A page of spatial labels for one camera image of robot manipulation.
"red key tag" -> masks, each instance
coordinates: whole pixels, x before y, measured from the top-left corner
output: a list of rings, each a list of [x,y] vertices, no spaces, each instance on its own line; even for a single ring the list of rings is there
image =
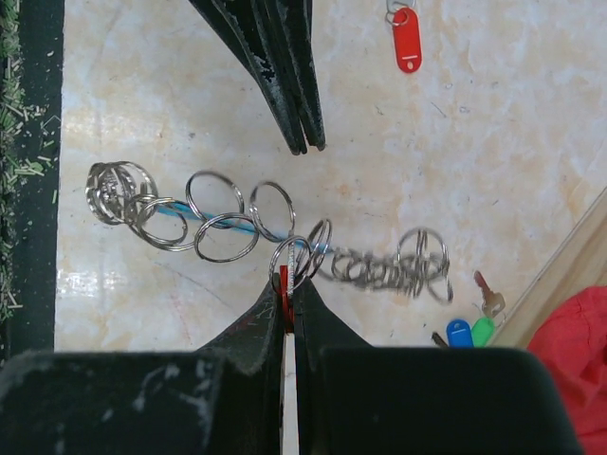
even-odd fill
[[[417,14],[411,8],[401,8],[390,21],[395,35],[396,62],[405,73],[414,73],[421,66],[421,38]]]

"red cloth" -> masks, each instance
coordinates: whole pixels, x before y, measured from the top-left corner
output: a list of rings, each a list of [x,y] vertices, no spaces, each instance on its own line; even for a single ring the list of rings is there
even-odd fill
[[[551,372],[586,453],[607,454],[607,287],[566,301],[528,350]]]

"brass key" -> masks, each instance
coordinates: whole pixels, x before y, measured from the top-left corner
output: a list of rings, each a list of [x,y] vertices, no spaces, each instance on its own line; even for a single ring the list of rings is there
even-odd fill
[[[481,292],[483,293],[483,314],[490,319],[495,319],[497,315],[499,315],[506,308],[506,301],[504,300],[504,296],[499,292],[493,292],[489,288],[487,282],[485,281],[485,277],[478,270],[474,272],[474,280],[478,287],[481,288]]]

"beige tile floor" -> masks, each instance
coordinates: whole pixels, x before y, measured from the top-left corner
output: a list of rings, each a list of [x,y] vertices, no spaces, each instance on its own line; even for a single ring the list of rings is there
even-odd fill
[[[476,268],[509,308],[606,184],[600,0],[419,0],[424,63],[413,75],[395,66],[383,2],[316,2],[328,146],[298,157],[187,0],[66,0],[65,9],[58,350],[194,349],[267,279],[267,243],[238,263],[207,264],[100,224],[83,198],[96,161],[133,160],[181,198],[198,169],[228,174],[244,193],[273,179],[293,198],[298,232],[329,216],[336,245],[378,254],[408,228],[438,230],[451,252],[450,307],[315,279],[353,329],[394,345],[429,345],[452,318],[474,320]],[[199,196],[209,211],[233,204],[215,187]],[[264,211],[285,213],[273,199]]]

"wooden board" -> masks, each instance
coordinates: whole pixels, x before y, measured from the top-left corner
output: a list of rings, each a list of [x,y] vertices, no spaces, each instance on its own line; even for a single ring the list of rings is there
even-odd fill
[[[491,344],[526,347],[550,313],[592,285],[607,285],[607,188],[523,293]]]

